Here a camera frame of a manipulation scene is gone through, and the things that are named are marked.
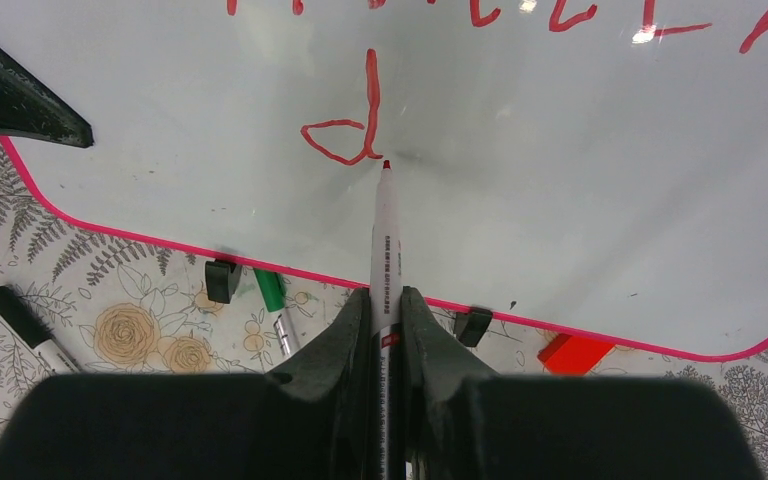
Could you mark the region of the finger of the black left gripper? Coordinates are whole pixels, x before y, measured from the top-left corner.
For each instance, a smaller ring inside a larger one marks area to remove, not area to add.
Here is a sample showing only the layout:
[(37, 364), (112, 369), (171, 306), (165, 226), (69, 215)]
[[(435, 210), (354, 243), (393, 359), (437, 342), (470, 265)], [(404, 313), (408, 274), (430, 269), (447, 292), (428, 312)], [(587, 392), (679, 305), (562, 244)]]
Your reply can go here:
[(94, 144), (90, 123), (1, 48), (0, 135), (76, 148)]

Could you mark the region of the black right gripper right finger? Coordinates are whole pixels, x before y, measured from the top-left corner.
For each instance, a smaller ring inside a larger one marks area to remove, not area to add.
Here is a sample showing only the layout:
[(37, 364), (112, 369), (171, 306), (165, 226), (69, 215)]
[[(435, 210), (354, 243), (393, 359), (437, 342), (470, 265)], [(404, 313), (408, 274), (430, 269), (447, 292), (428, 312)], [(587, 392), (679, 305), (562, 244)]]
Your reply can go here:
[(759, 479), (726, 403), (654, 377), (503, 375), (401, 296), (422, 479)]

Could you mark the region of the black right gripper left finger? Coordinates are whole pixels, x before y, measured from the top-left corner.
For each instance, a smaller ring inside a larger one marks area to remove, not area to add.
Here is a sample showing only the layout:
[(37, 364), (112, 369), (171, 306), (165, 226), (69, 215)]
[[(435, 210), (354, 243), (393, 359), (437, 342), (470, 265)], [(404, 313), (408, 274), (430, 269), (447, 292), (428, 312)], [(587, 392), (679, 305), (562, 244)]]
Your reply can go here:
[(267, 373), (60, 374), (0, 436), (0, 479), (335, 479), (363, 462), (369, 296)]

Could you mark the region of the red capped marker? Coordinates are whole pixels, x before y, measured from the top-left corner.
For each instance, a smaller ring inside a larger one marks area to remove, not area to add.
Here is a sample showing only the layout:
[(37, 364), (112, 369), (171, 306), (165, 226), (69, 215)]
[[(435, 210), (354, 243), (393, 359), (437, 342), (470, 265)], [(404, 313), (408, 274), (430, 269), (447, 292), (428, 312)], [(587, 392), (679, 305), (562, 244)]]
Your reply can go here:
[(371, 479), (403, 479), (406, 476), (399, 413), (402, 393), (401, 293), (401, 243), (395, 183), (391, 162), (385, 160), (376, 187), (369, 284), (372, 406), (368, 473)]

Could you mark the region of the pink framed whiteboard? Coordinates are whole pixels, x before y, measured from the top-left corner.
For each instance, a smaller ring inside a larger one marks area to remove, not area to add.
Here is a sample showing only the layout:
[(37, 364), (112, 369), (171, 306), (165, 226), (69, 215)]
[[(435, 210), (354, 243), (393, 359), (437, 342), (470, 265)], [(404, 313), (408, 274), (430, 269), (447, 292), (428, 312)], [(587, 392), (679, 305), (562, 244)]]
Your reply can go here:
[(768, 346), (768, 1), (0, 1), (0, 47), (91, 126), (2, 140), (75, 226), (367, 282), (390, 161), (442, 306)]

